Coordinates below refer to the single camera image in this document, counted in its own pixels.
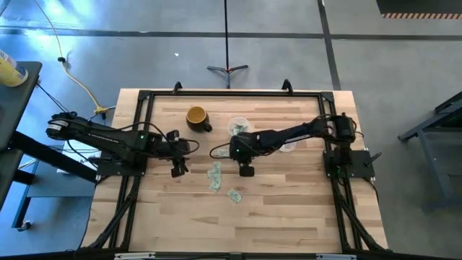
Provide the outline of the dark metal cart frame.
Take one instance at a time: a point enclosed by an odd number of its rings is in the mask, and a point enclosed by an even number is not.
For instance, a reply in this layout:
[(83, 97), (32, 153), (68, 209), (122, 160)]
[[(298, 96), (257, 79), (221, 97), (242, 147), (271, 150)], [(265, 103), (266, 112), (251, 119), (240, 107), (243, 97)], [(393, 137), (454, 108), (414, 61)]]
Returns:
[(398, 135), (402, 143), (416, 137), (440, 198), (427, 210), (462, 206), (462, 91), (434, 108), (430, 118)]

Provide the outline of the dark mug yellow inside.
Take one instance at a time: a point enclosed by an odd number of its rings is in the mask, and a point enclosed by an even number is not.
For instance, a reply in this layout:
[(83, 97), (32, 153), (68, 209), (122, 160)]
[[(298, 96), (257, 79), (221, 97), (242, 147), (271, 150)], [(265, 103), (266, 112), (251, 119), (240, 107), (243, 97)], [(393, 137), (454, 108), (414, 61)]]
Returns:
[(195, 132), (211, 132), (213, 130), (208, 113), (200, 106), (194, 106), (188, 110), (186, 123), (189, 129)]

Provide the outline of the yellow cylindrical canister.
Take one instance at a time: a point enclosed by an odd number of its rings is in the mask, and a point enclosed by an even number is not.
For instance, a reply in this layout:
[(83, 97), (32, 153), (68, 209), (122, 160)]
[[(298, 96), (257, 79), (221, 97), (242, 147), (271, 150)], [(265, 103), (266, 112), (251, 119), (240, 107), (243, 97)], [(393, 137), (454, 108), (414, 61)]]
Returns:
[(7, 87), (17, 87), (27, 78), (28, 71), (0, 49), (0, 83)]

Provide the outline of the black hazard-striped floor mat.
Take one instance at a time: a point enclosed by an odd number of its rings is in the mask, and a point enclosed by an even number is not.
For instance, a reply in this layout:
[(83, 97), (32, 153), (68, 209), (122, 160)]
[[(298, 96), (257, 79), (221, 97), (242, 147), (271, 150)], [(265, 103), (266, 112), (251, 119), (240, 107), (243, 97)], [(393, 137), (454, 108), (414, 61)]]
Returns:
[(462, 0), (376, 0), (382, 18), (462, 20)]

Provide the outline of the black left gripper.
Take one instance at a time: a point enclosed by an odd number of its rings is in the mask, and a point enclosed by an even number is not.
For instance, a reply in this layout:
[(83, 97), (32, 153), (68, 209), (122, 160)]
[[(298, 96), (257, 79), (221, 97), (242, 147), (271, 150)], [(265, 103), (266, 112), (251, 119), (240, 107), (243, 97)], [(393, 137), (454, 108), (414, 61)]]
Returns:
[(174, 166), (174, 168), (171, 169), (171, 176), (173, 178), (182, 176), (182, 171), (188, 172), (188, 168), (182, 162), (182, 159), (189, 152), (190, 146), (185, 139), (179, 139), (173, 142), (160, 142), (158, 144), (158, 158), (160, 160), (168, 160)]

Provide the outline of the black tripod stand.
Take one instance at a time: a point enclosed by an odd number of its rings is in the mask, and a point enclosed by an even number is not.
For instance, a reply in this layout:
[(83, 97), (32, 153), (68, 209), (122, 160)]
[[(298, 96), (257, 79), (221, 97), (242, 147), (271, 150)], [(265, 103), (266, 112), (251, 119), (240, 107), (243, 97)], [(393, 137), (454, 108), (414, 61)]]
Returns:
[(230, 67), (230, 57), (229, 57), (229, 30), (228, 30), (228, 12), (227, 12), (227, 0), (223, 0), (224, 3), (224, 19), (225, 19), (225, 67), (217, 67), (217, 66), (207, 66), (209, 71), (213, 72), (221, 72), (225, 76), (225, 84), (226, 88), (231, 88), (231, 74), (233, 72), (248, 69), (248, 65), (241, 65)]

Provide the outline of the black side table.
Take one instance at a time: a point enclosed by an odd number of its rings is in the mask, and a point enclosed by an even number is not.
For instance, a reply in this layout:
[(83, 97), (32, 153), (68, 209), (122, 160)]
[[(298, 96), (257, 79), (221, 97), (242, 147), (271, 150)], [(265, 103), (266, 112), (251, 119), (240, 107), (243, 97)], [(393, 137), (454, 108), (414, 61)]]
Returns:
[(18, 64), (29, 73), (25, 82), (17, 87), (0, 83), (0, 209), (13, 182), (27, 186), (34, 183), (35, 174), (19, 169), (24, 154), (91, 183), (97, 182), (96, 170), (17, 130), (43, 66), (39, 61), (20, 61)]

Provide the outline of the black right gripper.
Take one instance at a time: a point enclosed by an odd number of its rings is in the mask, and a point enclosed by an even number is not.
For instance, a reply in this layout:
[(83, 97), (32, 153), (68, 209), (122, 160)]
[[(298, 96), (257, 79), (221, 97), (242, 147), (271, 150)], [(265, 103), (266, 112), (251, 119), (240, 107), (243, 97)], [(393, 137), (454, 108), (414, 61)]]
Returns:
[(232, 159), (239, 164), (241, 177), (253, 177), (255, 175), (254, 167), (251, 164), (252, 159), (258, 155), (254, 152), (236, 151), (232, 154)]

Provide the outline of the white printed paper sheet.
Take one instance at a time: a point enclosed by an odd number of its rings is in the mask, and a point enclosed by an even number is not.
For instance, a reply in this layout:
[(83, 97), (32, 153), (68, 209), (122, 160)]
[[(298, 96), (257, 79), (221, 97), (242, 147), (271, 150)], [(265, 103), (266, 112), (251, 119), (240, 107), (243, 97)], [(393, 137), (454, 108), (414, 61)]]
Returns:
[(88, 159), (101, 156), (100, 150), (76, 140), (65, 141), (61, 153), (93, 170), (96, 170), (97, 167), (90, 163)]

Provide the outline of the black aluminium rig frame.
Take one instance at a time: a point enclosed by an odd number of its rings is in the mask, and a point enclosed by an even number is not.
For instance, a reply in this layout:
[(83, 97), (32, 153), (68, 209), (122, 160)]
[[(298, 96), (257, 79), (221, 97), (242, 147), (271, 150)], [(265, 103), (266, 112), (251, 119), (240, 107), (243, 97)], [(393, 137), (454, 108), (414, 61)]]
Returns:
[[(189, 129), (186, 114), (194, 106), (208, 113), (211, 132)], [(246, 118), (252, 133), (342, 113), (357, 124), (350, 92), (296, 92), (289, 82), (264, 91), (185, 90), (180, 85), (123, 89), (110, 127), (138, 124), (138, 130), (163, 134), (178, 130), (191, 149), (188, 172), (173, 178), (173, 164), (158, 159), (147, 161), (143, 176), (97, 172), (97, 198), (87, 227), (95, 237), (91, 244), (2, 260), (454, 260), (395, 253), (379, 245), (368, 222), (377, 204), (356, 205), (352, 192), (359, 184), (326, 175), (323, 152), (335, 144), (309, 138), (296, 142), (291, 152), (255, 157), (253, 177), (241, 177), (230, 157), (217, 157), (217, 149), (230, 148), (232, 118)], [(207, 177), (214, 162), (222, 164), (218, 191), (209, 189)], [(242, 196), (240, 203), (227, 196), (230, 189)]]

